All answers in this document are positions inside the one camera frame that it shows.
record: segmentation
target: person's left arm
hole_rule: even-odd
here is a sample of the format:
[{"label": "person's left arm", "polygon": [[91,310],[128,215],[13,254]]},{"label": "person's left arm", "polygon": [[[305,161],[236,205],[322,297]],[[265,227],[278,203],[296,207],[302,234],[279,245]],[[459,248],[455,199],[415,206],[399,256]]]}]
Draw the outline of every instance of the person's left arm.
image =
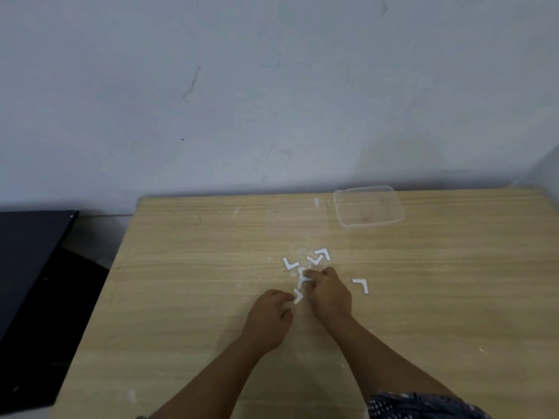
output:
[{"label": "person's left arm", "polygon": [[262,294],[250,309],[241,336],[149,418],[229,418],[258,360],[286,337],[293,313],[282,306],[293,299],[277,289]]}]

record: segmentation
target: person's left hand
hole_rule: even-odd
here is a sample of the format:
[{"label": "person's left hand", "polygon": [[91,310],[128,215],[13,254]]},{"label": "person's left hand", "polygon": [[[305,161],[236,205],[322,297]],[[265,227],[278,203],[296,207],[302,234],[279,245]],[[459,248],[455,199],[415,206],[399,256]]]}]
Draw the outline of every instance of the person's left hand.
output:
[{"label": "person's left hand", "polygon": [[282,306],[294,299],[293,294],[278,289],[267,290],[248,312],[241,339],[260,356],[279,347],[293,322],[291,309],[283,311]]}]

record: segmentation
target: hand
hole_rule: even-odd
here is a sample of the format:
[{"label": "hand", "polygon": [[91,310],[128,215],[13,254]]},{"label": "hand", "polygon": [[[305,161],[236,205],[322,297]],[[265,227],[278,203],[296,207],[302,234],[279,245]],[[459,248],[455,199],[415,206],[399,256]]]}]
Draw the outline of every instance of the hand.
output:
[{"label": "hand", "polygon": [[293,322],[291,309],[283,311],[282,306],[294,299],[293,294],[278,289],[267,290],[248,312],[241,339],[260,356],[279,347]]},{"label": "hand", "polygon": [[351,293],[333,267],[321,272],[309,269],[303,274],[314,280],[306,281],[305,289],[312,311],[327,331],[340,319],[351,317]]}]

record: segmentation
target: person's right arm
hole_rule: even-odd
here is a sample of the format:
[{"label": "person's right arm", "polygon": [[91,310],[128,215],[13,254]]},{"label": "person's right arm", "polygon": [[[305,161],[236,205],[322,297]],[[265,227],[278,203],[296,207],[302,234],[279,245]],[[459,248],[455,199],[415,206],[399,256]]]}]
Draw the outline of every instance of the person's right arm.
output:
[{"label": "person's right arm", "polygon": [[317,319],[336,341],[367,403],[373,394],[431,393],[456,395],[404,359],[361,326],[351,313],[352,297],[333,267],[306,270],[309,302]]}]

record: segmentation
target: person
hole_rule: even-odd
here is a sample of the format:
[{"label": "person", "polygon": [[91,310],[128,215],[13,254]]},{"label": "person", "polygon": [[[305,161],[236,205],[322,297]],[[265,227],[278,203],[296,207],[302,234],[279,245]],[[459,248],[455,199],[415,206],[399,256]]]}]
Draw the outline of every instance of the person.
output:
[{"label": "person", "polygon": [[[306,282],[312,311],[346,358],[371,418],[489,418],[361,326],[333,267],[305,276],[312,279]],[[149,419],[229,418],[253,368],[289,332],[293,313],[284,306],[293,299],[276,289],[262,294],[241,335]]]}]

